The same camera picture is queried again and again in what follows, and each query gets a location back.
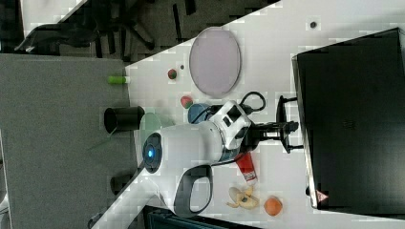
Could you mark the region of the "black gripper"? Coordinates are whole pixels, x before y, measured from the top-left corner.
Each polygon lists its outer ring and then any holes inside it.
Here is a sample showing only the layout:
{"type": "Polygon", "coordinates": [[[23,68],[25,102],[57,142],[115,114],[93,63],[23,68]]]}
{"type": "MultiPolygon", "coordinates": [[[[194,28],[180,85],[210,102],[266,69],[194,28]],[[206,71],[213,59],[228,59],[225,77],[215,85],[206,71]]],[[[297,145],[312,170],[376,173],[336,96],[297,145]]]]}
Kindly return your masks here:
{"type": "Polygon", "coordinates": [[[290,136],[294,134],[298,127],[299,123],[295,121],[252,123],[249,128],[243,127],[235,136],[237,140],[241,140],[239,153],[255,150],[259,143],[266,138],[289,141],[290,136]]]}

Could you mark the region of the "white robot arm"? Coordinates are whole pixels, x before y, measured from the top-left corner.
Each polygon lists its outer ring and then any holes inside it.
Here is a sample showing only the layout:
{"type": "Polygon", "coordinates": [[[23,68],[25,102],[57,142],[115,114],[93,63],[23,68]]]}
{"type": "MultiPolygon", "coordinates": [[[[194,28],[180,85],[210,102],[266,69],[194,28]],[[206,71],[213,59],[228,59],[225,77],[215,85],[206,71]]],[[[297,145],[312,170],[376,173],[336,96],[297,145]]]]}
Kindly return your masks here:
{"type": "Polygon", "coordinates": [[[144,168],[91,229],[128,229],[143,207],[158,197],[182,218],[201,213],[213,195],[212,167],[254,150],[268,139],[284,142],[295,121],[253,123],[247,106],[230,100],[198,124],[162,128],[142,146],[144,168]]]}

